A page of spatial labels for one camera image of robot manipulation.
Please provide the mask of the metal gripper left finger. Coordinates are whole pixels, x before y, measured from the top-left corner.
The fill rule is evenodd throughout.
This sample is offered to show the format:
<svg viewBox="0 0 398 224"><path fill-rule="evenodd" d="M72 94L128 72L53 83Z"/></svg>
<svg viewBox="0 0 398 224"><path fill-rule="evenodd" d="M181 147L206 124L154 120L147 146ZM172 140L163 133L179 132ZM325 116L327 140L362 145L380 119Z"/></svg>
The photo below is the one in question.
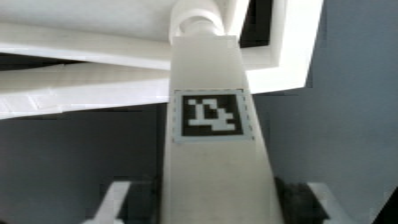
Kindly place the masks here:
<svg viewBox="0 0 398 224"><path fill-rule="evenodd" d="M87 219L81 224L124 224L124 221L117 216L128 196L129 186L129 181L115 181L110 184L94 217Z"/></svg>

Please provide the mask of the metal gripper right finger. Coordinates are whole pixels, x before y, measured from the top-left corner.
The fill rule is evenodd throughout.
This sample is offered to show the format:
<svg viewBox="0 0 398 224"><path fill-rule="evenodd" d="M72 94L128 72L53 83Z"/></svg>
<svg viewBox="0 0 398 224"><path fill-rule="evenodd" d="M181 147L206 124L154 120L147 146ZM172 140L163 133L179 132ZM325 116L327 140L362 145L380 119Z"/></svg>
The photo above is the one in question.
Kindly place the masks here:
<svg viewBox="0 0 398 224"><path fill-rule="evenodd" d="M359 224L323 183L287 183L277 178L275 187L284 224Z"/></svg>

